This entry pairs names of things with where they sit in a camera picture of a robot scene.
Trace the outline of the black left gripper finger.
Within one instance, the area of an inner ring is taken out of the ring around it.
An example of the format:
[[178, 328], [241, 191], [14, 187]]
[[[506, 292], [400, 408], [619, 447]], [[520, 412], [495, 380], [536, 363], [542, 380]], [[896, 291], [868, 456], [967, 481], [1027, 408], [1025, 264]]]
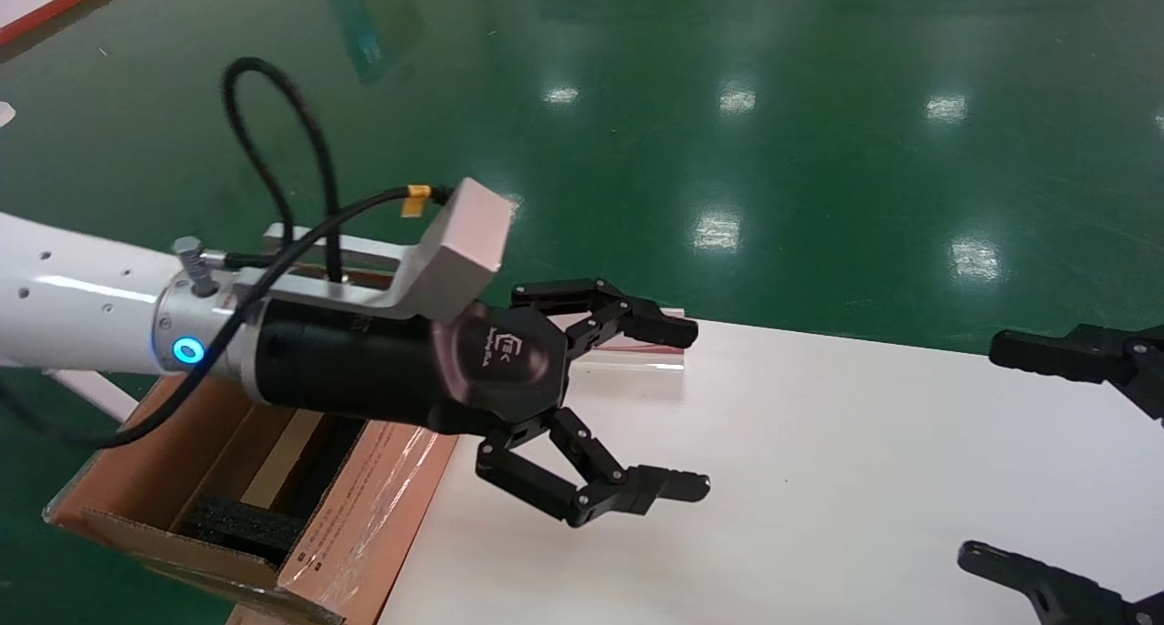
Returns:
[[566, 331], [567, 358], [575, 360], [616, 335], [669, 348], [690, 348], [700, 326], [669, 317], [656, 301], [632, 297], [604, 279], [524, 284], [512, 290], [513, 308], [534, 308], [545, 317], [581, 314]]

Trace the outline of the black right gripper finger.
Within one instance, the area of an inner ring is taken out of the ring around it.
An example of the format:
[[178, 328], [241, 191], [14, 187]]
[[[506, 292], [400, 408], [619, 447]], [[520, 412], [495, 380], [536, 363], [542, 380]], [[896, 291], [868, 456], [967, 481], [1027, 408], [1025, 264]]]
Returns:
[[994, 365], [1074, 383], [1109, 383], [1147, 417], [1163, 418], [1163, 327], [1110, 329], [1079, 324], [1063, 338], [1001, 331], [992, 339]]
[[1030, 601], [1039, 624], [1161, 624], [1163, 592], [1124, 601], [1094, 580], [986, 544], [963, 544], [957, 564]]

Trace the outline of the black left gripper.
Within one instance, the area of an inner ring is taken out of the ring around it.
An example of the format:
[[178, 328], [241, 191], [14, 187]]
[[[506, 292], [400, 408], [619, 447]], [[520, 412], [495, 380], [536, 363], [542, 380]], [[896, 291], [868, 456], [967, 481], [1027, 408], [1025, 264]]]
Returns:
[[[548, 318], [482, 301], [448, 324], [271, 301], [254, 360], [267, 404], [487, 436], [480, 480], [574, 530], [608, 513], [645, 516], [656, 500], [707, 499], [709, 476], [624, 467], [573, 409], [558, 409], [567, 372], [568, 339]], [[516, 454], [542, 434], [579, 484]]]

